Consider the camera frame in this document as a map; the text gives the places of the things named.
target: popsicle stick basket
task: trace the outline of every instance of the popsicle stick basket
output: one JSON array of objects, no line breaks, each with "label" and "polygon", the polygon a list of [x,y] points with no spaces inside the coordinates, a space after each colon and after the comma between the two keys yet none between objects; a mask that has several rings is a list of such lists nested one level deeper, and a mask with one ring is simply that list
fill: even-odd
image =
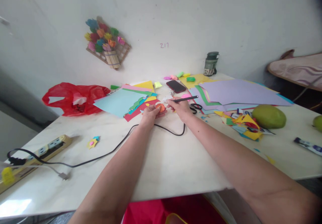
[{"label": "popsicle stick basket", "polygon": [[[100,16],[98,16],[96,18],[96,21],[98,24],[105,24],[108,27],[108,29],[110,29],[108,24],[106,22],[104,22]],[[96,52],[96,51],[90,50],[88,48],[88,46],[87,46],[86,50],[88,52],[90,52],[92,55],[94,55],[97,58],[99,58],[100,60],[102,60],[107,65],[109,65],[111,69],[117,70],[118,68],[120,68],[121,63],[123,62],[123,60],[127,56],[130,48],[131,48],[131,46],[127,43],[125,43],[124,45],[117,43],[115,45],[113,51]]]}]

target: hand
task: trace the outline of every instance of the hand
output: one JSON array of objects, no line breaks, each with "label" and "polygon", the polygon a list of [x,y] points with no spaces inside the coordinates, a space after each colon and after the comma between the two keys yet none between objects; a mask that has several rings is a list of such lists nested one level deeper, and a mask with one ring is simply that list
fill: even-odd
[{"label": "hand", "polygon": [[160,113],[160,107],[156,108],[156,105],[150,105],[144,109],[143,117],[140,122],[140,125],[144,125],[145,127],[152,127],[154,125],[154,120],[160,117],[164,117],[166,114],[166,110]]},{"label": "hand", "polygon": [[185,121],[190,116],[193,116],[193,113],[190,110],[188,101],[179,101],[173,102],[173,100],[181,99],[180,97],[175,97],[168,100],[167,108],[171,108],[172,112],[176,111],[181,121]]}]

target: smartphone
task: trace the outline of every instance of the smartphone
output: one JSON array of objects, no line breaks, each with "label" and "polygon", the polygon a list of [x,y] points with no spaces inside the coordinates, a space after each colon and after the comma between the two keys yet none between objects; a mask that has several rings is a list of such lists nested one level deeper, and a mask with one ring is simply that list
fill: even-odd
[{"label": "smartphone", "polygon": [[175,93],[180,93],[180,92],[184,92],[186,90],[186,88],[178,83],[177,81],[175,80],[172,80],[172,81],[168,81],[167,82],[167,85],[175,92]]}]

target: green fruit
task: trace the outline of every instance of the green fruit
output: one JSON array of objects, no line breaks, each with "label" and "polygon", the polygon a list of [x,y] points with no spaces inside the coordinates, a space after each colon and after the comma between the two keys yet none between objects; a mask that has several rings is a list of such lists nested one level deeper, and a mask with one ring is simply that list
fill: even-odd
[{"label": "green fruit", "polygon": [[258,105],[253,110],[253,118],[258,124],[267,129],[283,128],[286,124],[284,112],[272,105]]},{"label": "green fruit", "polygon": [[314,118],[313,126],[316,127],[319,132],[322,132],[322,116],[317,116]]}]

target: power strip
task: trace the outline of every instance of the power strip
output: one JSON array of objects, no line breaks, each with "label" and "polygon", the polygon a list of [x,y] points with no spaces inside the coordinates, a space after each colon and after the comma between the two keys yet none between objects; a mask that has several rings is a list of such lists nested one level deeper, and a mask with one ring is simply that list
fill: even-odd
[{"label": "power strip", "polygon": [[[60,137],[56,138],[55,140],[51,141],[47,145],[35,151],[34,154],[36,154],[43,161],[48,161],[53,156],[57,155],[65,148],[67,148],[71,144],[71,142],[72,142],[72,138],[66,135],[61,135]],[[25,168],[24,166],[42,165],[41,162],[36,160],[31,155],[29,155],[26,159],[27,161],[22,167],[19,167],[17,169],[12,169],[12,173],[14,175],[13,183],[4,184],[2,180],[0,181],[0,194],[36,169],[36,168]]]}]

